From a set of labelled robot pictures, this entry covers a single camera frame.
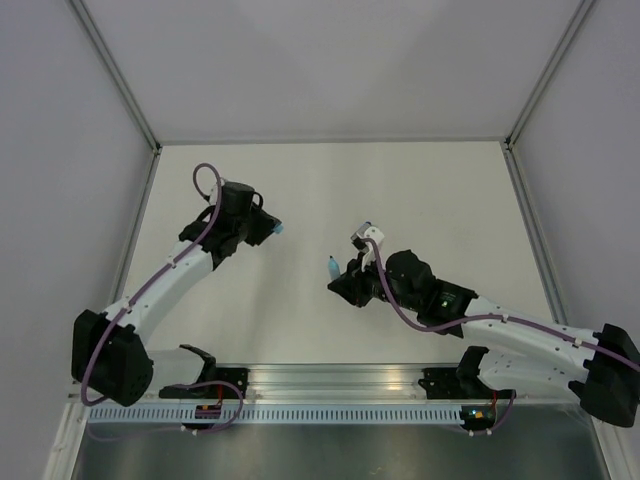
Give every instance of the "white tabletop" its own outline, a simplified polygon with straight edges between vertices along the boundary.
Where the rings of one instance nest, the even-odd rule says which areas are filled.
[[[241,245],[185,295],[149,349],[190,343],[221,363],[457,362],[465,341],[415,332],[388,304],[357,309],[327,290],[329,255],[344,268],[364,221],[385,233],[385,257],[410,248],[437,277],[550,318],[497,142],[165,147],[127,293],[206,206],[191,184],[200,162],[253,186],[284,232]]]

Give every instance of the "white wall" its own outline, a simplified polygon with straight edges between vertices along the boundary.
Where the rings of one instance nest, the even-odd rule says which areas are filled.
[[[410,248],[439,278],[551,318],[498,142],[165,147],[129,294],[203,208],[191,182],[201,162],[252,185],[284,232],[260,247],[238,247],[190,289],[154,330],[151,350],[187,343],[223,363],[460,361],[466,340],[416,335],[388,304],[357,309],[327,290],[329,255],[344,270],[356,253],[349,237],[367,220],[385,232],[385,257]],[[200,181],[206,190],[213,175]]]
[[[0,5],[0,112],[0,466],[32,480],[151,157],[63,0]]]
[[[639,20],[637,0],[597,4],[518,143],[570,321],[615,323],[636,344]],[[632,434],[640,453],[640,426]]]
[[[504,138],[578,0],[86,0],[164,143]]]

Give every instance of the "cable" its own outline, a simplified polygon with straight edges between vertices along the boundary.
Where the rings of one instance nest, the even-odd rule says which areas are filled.
[[[262,210],[262,206],[264,205],[264,197],[258,192],[253,192],[253,195],[258,196],[258,210]]]
[[[216,403],[216,407],[222,407],[223,402],[224,398],[222,397],[222,385],[218,385],[218,403]]]
[[[193,182],[193,186],[196,187],[196,192],[198,192],[198,195],[200,195],[205,202],[208,202],[211,196],[204,193],[200,188],[200,185],[198,185],[198,172],[200,171],[201,168],[203,168],[202,167],[203,165],[208,165],[208,164],[201,163],[198,166],[196,166],[196,168],[193,169],[193,175],[191,176],[191,181]],[[217,185],[219,189],[220,186],[222,185],[222,182],[217,182]]]
[[[450,430],[452,432],[464,433],[465,435],[469,435],[470,437],[477,437],[477,436],[481,436],[481,435],[491,435],[498,428],[500,428],[502,425],[505,424],[505,422],[507,421],[507,419],[511,415],[511,412],[513,411],[513,405],[515,403],[515,400],[516,400],[516,391],[515,390],[511,390],[511,398],[509,399],[509,403],[507,404],[507,408],[505,409],[504,413],[502,414],[502,417],[500,417],[500,419],[497,420],[493,424],[493,427],[491,427],[491,428],[488,428],[486,430],[465,430],[464,428],[462,428],[462,426],[460,426],[460,427],[446,427],[445,426],[445,429],[446,430]]]
[[[236,421],[236,419],[240,416],[240,413],[242,412],[242,408],[244,407],[244,399],[242,398],[242,392],[240,391],[240,389],[238,389],[238,387],[236,387],[234,384],[229,383],[229,382],[224,382],[222,380],[212,380],[210,382],[201,382],[201,383],[194,383],[191,385],[183,385],[183,384],[177,384],[177,385],[171,385],[172,387],[175,388],[181,388],[184,390],[191,390],[193,388],[202,388],[202,387],[208,387],[210,385],[219,385],[220,387],[227,387],[230,388],[231,390],[233,390],[233,392],[236,394],[236,396],[238,397],[238,401],[240,402],[238,404],[238,408],[236,409],[236,411],[233,413],[233,415],[231,416],[231,418],[229,420],[227,420],[226,422],[220,424],[220,425],[214,425],[213,427],[207,428],[206,430],[190,430],[192,434],[194,435],[201,435],[201,434],[209,434],[209,433],[215,433],[215,432],[219,432],[220,430],[224,430],[225,428],[229,428],[231,426],[231,424],[233,422]],[[146,435],[148,433],[164,433],[164,432],[176,432],[176,431],[184,431],[184,430],[188,430],[186,427],[184,426],[169,426],[169,427],[158,427],[158,428],[152,428],[150,430],[143,430],[140,432],[134,432],[128,435],[122,435],[120,437],[100,437],[98,435],[96,435],[95,433],[93,433],[91,431],[90,428],[90,424],[87,423],[87,427],[85,429],[87,436],[89,438],[91,438],[92,440],[95,440],[97,442],[117,442],[120,440],[128,440],[131,438],[136,438],[142,435]]]
[[[376,258],[376,267],[378,269],[378,276],[380,277],[380,282],[382,283],[382,288],[384,289],[384,293],[387,296],[387,300],[389,301],[389,303],[391,304],[393,309],[396,311],[398,316],[402,319],[402,321],[405,324],[407,324],[409,327],[413,328],[414,330],[417,330],[419,332],[424,332],[424,333],[435,333],[435,332],[442,332],[443,330],[447,330],[447,329],[452,328],[452,327],[457,327],[458,325],[463,325],[463,324],[468,323],[468,322],[476,322],[476,321],[479,321],[479,320],[504,320],[504,316],[503,315],[485,314],[485,315],[472,315],[470,317],[459,318],[457,320],[452,320],[450,322],[446,322],[446,323],[443,323],[443,324],[435,326],[435,327],[425,327],[423,325],[416,325],[400,309],[400,305],[398,305],[398,302],[396,301],[395,297],[393,296],[393,293],[391,292],[391,288],[389,287],[389,283],[387,282],[387,277],[385,275],[385,271],[382,268],[382,257],[380,255],[380,249],[378,248],[378,245],[376,244],[375,240],[373,240],[371,238],[363,238],[362,240],[365,243],[368,243],[371,246],[371,248],[373,249],[373,253],[374,253],[375,258]],[[523,325],[525,327],[533,328],[533,329],[538,330],[540,332],[547,333],[547,334],[552,335],[554,337],[560,338],[560,339],[562,339],[564,341],[570,342],[570,343],[572,343],[572,344],[574,344],[576,346],[588,348],[589,350],[593,350],[595,352],[601,353],[601,354],[606,355],[606,356],[608,356],[610,358],[613,358],[614,360],[619,361],[620,363],[623,363],[624,365],[626,365],[627,367],[631,368],[635,372],[640,372],[640,366],[639,365],[637,365],[636,363],[632,362],[631,360],[629,360],[629,359],[623,357],[622,355],[619,355],[616,352],[613,352],[613,351],[611,351],[611,350],[609,350],[607,348],[603,348],[603,347],[600,347],[599,345],[595,345],[595,344],[589,343],[589,342],[584,342],[584,341],[580,342],[580,341],[578,341],[578,339],[576,337],[572,337],[571,335],[567,335],[566,333],[557,332],[553,328],[547,327],[545,325],[540,325],[539,323],[532,322],[531,320],[526,320],[524,318],[513,317],[513,316],[509,315],[508,320],[509,320],[509,322],[513,322],[513,323],[516,323],[518,325]]]
[[[199,164],[193,170],[193,183],[198,193],[204,198],[205,197],[205,195],[203,195],[204,192],[202,192],[202,189],[199,187],[198,181],[196,179],[198,172],[203,168],[208,168],[209,170],[211,170],[216,177],[216,186],[217,186],[216,207],[213,213],[211,214],[209,223],[207,224],[205,229],[202,231],[202,233],[198,236],[198,238],[196,238],[194,242],[192,242],[187,248],[185,248],[182,252],[180,252],[178,255],[175,256],[175,258],[173,259],[175,263],[178,263],[186,255],[188,255],[189,252],[191,252],[194,248],[196,248],[199,245],[200,241],[209,234],[209,232],[213,228],[214,223],[218,219],[218,215],[220,214],[220,205],[222,203],[222,178],[220,178],[220,174],[218,173],[218,170],[216,170],[213,165],[210,165],[208,163]],[[142,287],[140,287],[140,289],[131,297],[131,299],[129,300],[128,308],[127,307],[121,308],[120,311],[113,317],[109,325],[107,325],[107,328],[105,329],[104,333],[100,337],[100,340],[98,340],[98,343],[96,344],[96,347],[94,348],[93,353],[89,358],[87,369],[85,370],[84,375],[82,376],[82,384],[80,385],[80,399],[82,400],[82,403],[87,407],[98,405],[99,403],[102,403],[103,401],[106,400],[106,397],[99,397],[95,400],[89,400],[89,397],[87,396],[87,390],[89,388],[89,379],[91,378],[91,374],[93,373],[93,369],[96,365],[96,361],[98,360],[100,351],[104,347],[104,344],[107,342],[109,335],[111,335],[111,332],[116,327],[116,325],[118,325],[118,323],[122,320],[122,318],[127,314],[127,311],[130,311],[130,308],[133,307],[138,302],[138,300],[140,300],[140,297],[142,297],[142,295],[144,295],[145,292],[149,290],[149,288],[151,288],[151,286],[154,283],[156,283],[170,269],[171,269],[171,265],[167,263],[160,270],[154,273],[153,276],[149,278],[149,280],[147,280],[146,283],[142,285]]]
[[[491,410],[493,411],[493,417],[497,420],[498,418],[498,407],[496,406],[498,403],[498,394],[493,392],[493,401],[491,402]]]

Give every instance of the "enclosure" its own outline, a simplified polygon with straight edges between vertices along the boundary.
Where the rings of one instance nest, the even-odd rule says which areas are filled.
[[[385,256],[411,249],[549,325],[638,338],[637,2],[2,10],[7,478],[638,478],[637,428],[575,402],[504,400],[491,437],[449,431],[477,400],[428,399],[419,380],[470,343],[326,287],[370,221]],[[284,231],[191,288],[148,346],[249,368],[247,413],[210,436],[144,434],[193,402],[84,407],[73,322],[162,264],[206,206],[201,162],[256,188]]]

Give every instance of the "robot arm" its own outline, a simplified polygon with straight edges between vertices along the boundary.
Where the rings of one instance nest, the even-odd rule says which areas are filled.
[[[383,239],[377,227],[369,223],[360,227],[351,238],[359,254],[329,283],[329,290],[357,307],[372,298],[389,302],[389,293],[391,303],[397,303],[394,308],[417,313],[419,325],[397,309],[416,330],[450,334],[480,345],[469,347],[456,371],[470,398],[486,398],[487,392],[502,390],[560,397],[579,402],[605,422],[633,425],[640,354],[624,330],[605,324],[596,333],[526,317],[436,278],[410,250],[391,255],[383,271],[377,264]]]
[[[124,297],[101,313],[85,310],[80,314],[73,331],[74,379],[82,381],[101,337],[112,328],[88,382],[107,398],[129,406],[147,390],[216,380],[215,358],[206,352],[189,345],[152,352],[145,344],[182,296],[233,255],[240,243],[257,246],[282,230],[280,220],[264,211],[262,196],[252,187],[226,182],[219,198],[215,228],[205,221],[214,212],[215,205],[210,205],[180,233],[165,264],[139,290],[135,302]],[[126,314],[112,325],[123,311]]]

